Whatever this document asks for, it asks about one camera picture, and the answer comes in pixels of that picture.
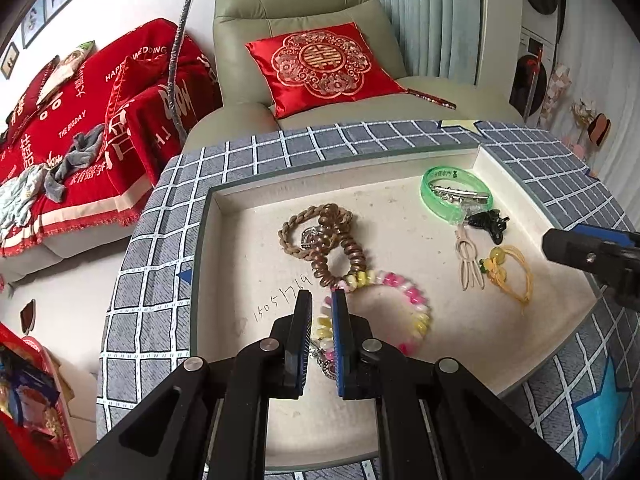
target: hair clip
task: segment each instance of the hair clip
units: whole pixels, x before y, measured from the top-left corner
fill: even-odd
[[[503,240],[502,232],[507,228],[508,216],[500,218],[499,209],[491,209],[469,215],[466,222],[476,229],[484,229],[491,235],[494,244],[500,245]]]
[[[464,224],[459,224],[456,228],[456,252],[460,258],[460,285],[462,290],[467,290],[469,284],[474,286],[478,283],[484,289],[484,275],[478,266],[478,248],[476,244],[466,235]]]
[[[430,186],[431,190],[443,200],[449,197],[456,197],[462,200],[474,200],[475,202],[486,204],[489,201],[489,194],[482,191],[468,191],[466,189],[455,189],[442,186]]]

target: gray cloth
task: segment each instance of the gray cloth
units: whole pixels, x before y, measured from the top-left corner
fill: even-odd
[[[66,191],[62,182],[66,177],[94,163],[102,146],[103,131],[104,124],[98,124],[87,134],[75,134],[68,152],[45,176],[44,191],[50,200],[56,203],[62,202]]]

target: handwritten number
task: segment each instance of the handwritten number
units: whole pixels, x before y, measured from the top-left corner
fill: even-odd
[[[287,300],[287,296],[286,294],[282,291],[281,288],[278,289],[280,291],[280,293],[282,294],[282,297],[287,301],[287,304],[289,304],[289,300]]]

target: metal hair clip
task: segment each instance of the metal hair clip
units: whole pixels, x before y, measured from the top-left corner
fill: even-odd
[[[452,189],[442,186],[431,186],[431,190],[441,199],[448,202],[461,203],[463,200],[474,200],[475,202],[486,204],[489,201],[489,194],[479,191]]]

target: gray tablecloth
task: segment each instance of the gray tablecloth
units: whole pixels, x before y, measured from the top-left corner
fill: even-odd
[[[190,355],[190,283],[198,226],[211,187],[352,157],[482,144],[558,227],[585,222],[633,230],[605,186],[543,130],[485,121],[343,124],[234,140],[173,158],[134,235],[104,326],[98,378],[98,437]],[[639,316],[609,291],[575,336],[506,403],[586,478],[605,478],[636,430],[640,398]],[[604,405],[611,420],[594,418]],[[378,475],[376,460],[305,472],[315,478]],[[301,478],[300,474],[273,476]]]

